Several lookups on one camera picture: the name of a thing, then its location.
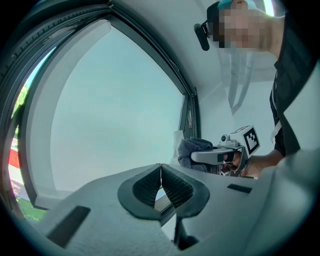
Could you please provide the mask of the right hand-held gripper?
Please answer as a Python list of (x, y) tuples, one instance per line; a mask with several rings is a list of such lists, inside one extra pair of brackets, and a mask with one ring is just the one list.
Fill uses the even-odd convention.
[(224, 163), (226, 154), (232, 155), (239, 152), (240, 160), (237, 167), (219, 170), (220, 175), (230, 177), (240, 177), (247, 168), (251, 156), (260, 148), (260, 142), (253, 125), (243, 126), (230, 134), (223, 134), (218, 145), (224, 148), (195, 151), (191, 153), (190, 157), (196, 163), (218, 166)]

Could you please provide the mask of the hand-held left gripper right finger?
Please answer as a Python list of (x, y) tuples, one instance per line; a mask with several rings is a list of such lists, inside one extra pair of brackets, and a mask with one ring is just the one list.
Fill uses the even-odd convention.
[(258, 251), (260, 181), (162, 164), (162, 186), (175, 208), (170, 251)]

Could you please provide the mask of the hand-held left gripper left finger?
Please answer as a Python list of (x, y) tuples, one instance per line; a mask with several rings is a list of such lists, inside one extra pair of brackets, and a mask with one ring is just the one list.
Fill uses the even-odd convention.
[(38, 231), (73, 256), (177, 256), (155, 199), (159, 164), (95, 179), (50, 209)]

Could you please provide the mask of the dark grey cloth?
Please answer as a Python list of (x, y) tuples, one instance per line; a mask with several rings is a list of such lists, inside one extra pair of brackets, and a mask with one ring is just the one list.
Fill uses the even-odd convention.
[(205, 139), (190, 137), (183, 139), (178, 147), (178, 162), (183, 168), (193, 169), (199, 172), (211, 173), (208, 164), (198, 163), (192, 160), (191, 154), (198, 151), (208, 151), (213, 149), (213, 144)]

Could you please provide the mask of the person's right forearm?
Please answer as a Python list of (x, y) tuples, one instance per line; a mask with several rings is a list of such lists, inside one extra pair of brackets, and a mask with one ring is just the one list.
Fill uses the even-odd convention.
[(276, 166), (283, 158), (282, 154), (275, 149), (267, 155), (254, 155), (249, 159), (241, 176), (258, 178), (265, 168)]

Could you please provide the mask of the frosted glass window sash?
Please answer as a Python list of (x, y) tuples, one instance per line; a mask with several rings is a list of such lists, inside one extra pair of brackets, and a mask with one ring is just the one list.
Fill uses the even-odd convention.
[(36, 70), (19, 124), (35, 207), (51, 209), (95, 179), (170, 162), (189, 94), (127, 24), (109, 16), (68, 33)]

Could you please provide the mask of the person's right hand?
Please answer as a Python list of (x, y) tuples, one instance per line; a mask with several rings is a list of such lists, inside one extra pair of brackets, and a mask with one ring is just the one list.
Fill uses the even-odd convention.
[(241, 163), (241, 153), (239, 151), (229, 152), (223, 156), (223, 170), (234, 171)]

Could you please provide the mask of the person's black clothing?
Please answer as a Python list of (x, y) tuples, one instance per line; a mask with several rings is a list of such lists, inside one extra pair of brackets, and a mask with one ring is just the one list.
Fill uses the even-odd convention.
[(294, 17), (287, 12), (284, 19), (283, 40), (276, 74), (269, 97), (274, 120), (274, 149), (283, 157), (300, 149), (298, 140), (284, 115), (285, 110), (298, 96), (316, 64), (311, 37), (303, 31)]

